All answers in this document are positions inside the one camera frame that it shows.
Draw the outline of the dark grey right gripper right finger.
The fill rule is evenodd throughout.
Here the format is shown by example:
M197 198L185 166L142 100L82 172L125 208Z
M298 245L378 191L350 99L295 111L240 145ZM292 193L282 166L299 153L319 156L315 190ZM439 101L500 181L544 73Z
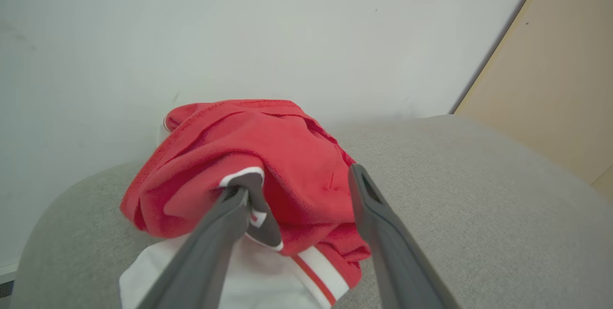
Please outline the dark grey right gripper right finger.
M461 309L366 169L354 163L348 181L357 230L372 252L382 309Z

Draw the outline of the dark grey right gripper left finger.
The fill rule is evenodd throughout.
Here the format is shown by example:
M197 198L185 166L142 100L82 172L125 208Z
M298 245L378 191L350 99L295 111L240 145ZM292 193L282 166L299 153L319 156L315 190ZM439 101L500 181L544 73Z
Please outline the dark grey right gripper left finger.
M225 188L136 309L218 309L234 244L249 225L248 189Z

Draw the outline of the red and white garment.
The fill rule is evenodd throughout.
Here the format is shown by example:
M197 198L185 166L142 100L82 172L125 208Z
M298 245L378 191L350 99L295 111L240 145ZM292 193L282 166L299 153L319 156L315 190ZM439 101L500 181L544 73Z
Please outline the red and white garment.
M297 104L226 100L171 110L167 134L120 209L161 241L120 276L136 309L223 190L245 185L251 212L233 246L219 309L331 309L371 255L355 226L354 160Z

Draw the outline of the light grey fabric sofa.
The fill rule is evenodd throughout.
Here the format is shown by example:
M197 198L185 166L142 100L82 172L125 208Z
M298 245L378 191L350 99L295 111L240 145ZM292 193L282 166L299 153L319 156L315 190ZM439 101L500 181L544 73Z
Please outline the light grey fabric sofa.
M330 125L462 309L613 309L613 203L519 142L457 115ZM144 161L81 180L26 243L11 309L120 309L152 237L119 210Z

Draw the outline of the beige wooden panel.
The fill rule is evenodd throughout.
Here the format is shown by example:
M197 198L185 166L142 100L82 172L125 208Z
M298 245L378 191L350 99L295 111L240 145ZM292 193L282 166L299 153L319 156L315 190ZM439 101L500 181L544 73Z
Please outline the beige wooden panel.
M613 201L613 0L526 0L455 114Z

